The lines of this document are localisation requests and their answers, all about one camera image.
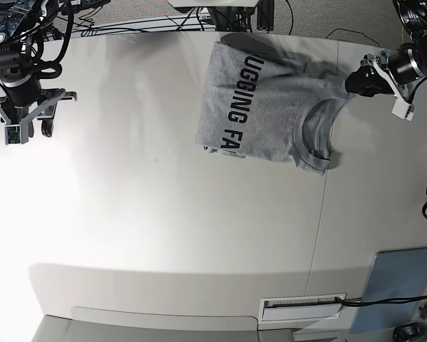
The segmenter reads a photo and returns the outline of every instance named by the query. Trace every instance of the white table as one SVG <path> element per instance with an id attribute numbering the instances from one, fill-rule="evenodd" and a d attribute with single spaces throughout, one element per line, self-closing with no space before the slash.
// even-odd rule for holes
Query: white table
<path id="1" fill-rule="evenodd" d="M 427 84 L 412 123 L 390 96 L 351 100 L 334 125 L 340 166 L 323 177 L 209 155 L 194 137 L 220 37 L 72 40 L 61 77 L 43 82 L 78 92 L 59 104 L 54 137 L 5 146 L 0 123 L 0 341 L 30 341 L 43 313 L 70 318 L 72 306 L 256 316 L 268 296 L 354 298 L 378 251 L 427 245 Z M 258 39 L 347 73 L 376 52 Z M 343 336 L 353 318 L 291 327 L 301 340 Z"/>

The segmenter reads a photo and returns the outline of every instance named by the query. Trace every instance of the gray t-shirt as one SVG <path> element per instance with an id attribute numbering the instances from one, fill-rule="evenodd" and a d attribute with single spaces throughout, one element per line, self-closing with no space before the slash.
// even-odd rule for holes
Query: gray t-shirt
<path id="1" fill-rule="evenodd" d="M 310 77 L 303 61 L 275 63 L 215 43 L 195 141 L 209 152 L 292 161 L 322 175 L 347 97 L 344 78 Z"/>

